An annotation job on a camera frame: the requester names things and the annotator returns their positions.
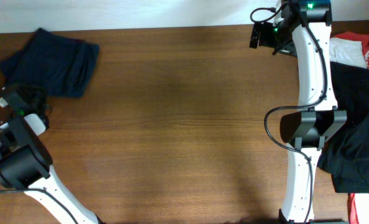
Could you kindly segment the navy blue shorts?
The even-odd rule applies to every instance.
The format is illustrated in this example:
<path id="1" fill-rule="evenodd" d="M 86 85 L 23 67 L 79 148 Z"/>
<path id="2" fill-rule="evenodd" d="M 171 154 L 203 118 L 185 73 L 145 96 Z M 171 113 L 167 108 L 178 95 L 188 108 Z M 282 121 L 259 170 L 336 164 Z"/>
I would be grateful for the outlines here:
<path id="1" fill-rule="evenodd" d="M 0 62 L 6 84 L 40 86 L 48 95 L 83 96 L 96 68 L 100 46 L 39 28 L 23 49 Z"/>

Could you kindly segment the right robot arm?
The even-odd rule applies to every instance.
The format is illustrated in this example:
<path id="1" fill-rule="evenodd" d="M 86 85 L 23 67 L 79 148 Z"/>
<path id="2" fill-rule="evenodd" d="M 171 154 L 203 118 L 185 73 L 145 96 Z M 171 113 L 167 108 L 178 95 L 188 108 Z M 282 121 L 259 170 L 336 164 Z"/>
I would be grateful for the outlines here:
<path id="1" fill-rule="evenodd" d="M 317 163 L 326 142 L 345 124 L 347 113 L 338 108 L 330 70 L 330 1 L 278 1 L 269 8 L 273 14 L 254 20 L 250 47 L 272 48 L 273 54 L 297 58 L 299 97 L 296 106 L 279 106 L 277 111 L 291 110 L 281 117 L 280 140 L 273 143 L 287 150 L 287 187 L 278 223 L 315 223 L 313 196 Z"/>

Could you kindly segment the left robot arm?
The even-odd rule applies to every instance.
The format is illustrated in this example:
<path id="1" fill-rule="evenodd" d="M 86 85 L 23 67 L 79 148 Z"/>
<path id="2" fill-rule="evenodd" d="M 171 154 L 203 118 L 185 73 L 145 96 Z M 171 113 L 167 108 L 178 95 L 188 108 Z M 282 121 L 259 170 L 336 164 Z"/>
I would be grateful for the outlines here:
<path id="1" fill-rule="evenodd" d="M 12 84 L 1 90 L 0 107 L 11 113 L 0 124 L 0 194 L 24 193 L 60 223 L 101 223 L 59 179 L 39 139 L 49 128 L 46 98 L 39 86 Z"/>

